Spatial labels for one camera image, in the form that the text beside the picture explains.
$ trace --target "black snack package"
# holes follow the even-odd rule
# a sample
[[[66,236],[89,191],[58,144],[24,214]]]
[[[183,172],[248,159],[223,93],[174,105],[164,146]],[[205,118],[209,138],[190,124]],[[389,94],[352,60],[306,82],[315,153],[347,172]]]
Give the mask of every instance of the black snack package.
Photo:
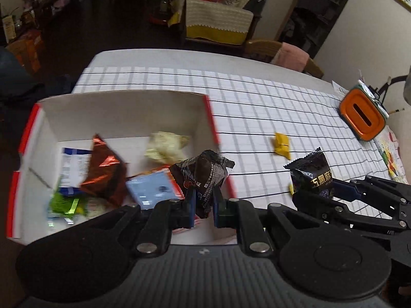
[[[306,157],[284,165],[284,168],[290,169],[294,192],[307,190],[332,199],[332,173],[320,147]]]
[[[190,186],[197,187],[196,214],[204,219],[212,205],[212,189],[221,186],[228,176],[227,168],[234,168],[235,163],[212,150],[189,158],[170,167],[178,186],[184,195]]]

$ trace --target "dark wooden floor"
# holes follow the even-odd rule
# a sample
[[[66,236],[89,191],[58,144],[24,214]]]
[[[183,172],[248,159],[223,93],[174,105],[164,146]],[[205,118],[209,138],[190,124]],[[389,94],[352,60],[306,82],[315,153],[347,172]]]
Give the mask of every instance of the dark wooden floor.
[[[40,81],[69,74],[76,81],[93,57],[106,50],[130,48],[168,48],[198,50],[239,55],[238,49],[185,43],[182,46],[177,28],[150,24],[144,0],[84,0],[70,4],[45,29],[45,52],[40,55]],[[14,271],[21,246],[6,240],[5,218],[12,171],[18,169],[15,146],[0,138],[0,302],[13,307],[24,293]]]

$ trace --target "tablecloth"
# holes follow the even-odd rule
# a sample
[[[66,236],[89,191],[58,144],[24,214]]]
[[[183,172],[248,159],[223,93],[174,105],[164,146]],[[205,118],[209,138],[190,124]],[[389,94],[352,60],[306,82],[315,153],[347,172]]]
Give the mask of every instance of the tablecloth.
[[[220,151],[236,163],[231,174],[236,196],[255,207],[275,202],[295,208],[288,191],[290,174],[283,167],[289,161],[273,154],[275,132],[288,135],[292,160],[321,147],[335,178],[390,179],[375,141],[358,141],[338,115],[337,95],[246,75],[155,66],[87,68],[74,92],[127,89],[207,94]],[[389,218],[361,201],[347,204],[355,213]]]

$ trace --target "red and white box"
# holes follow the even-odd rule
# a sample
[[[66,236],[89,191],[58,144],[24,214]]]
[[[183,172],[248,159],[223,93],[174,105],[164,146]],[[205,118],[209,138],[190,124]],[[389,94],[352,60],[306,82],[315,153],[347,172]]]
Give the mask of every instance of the red and white box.
[[[128,163],[128,176],[159,167],[144,156],[150,135],[164,131],[189,136],[190,158],[219,150],[208,97],[164,90],[122,90],[50,97],[32,110],[13,173],[6,236],[21,244],[50,234],[48,204],[61,170],[62,148],[91,149],[93,135]],[[233,197],[223,186],[223,195]],[[212,215],[193,229],[173,234],[172,244],[205,244],[234,235],[214,228]]]

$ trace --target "pink towel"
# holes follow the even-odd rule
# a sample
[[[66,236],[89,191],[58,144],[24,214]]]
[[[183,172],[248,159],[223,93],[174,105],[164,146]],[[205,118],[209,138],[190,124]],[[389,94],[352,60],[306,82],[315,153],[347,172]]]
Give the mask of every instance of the pink towel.
[[[302,72],[310,55],[297,46],[282,43],[281,48],[271,61],[273,65]]]

